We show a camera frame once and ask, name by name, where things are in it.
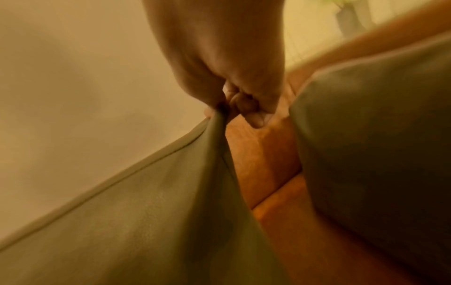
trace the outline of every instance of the hand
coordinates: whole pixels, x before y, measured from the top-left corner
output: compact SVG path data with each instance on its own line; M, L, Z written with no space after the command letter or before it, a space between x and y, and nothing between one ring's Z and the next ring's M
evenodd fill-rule
M180 86L213 108L228 104L255 128L265 126L283 88L284 0L143 1Z

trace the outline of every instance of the olive green fabric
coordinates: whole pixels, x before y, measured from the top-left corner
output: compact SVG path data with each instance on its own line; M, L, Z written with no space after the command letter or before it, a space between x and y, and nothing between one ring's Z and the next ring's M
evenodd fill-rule
M451 34L314 76L290 114L314 205L451 282Z
M288 283L241 198L220 113L0 249L2 285Z

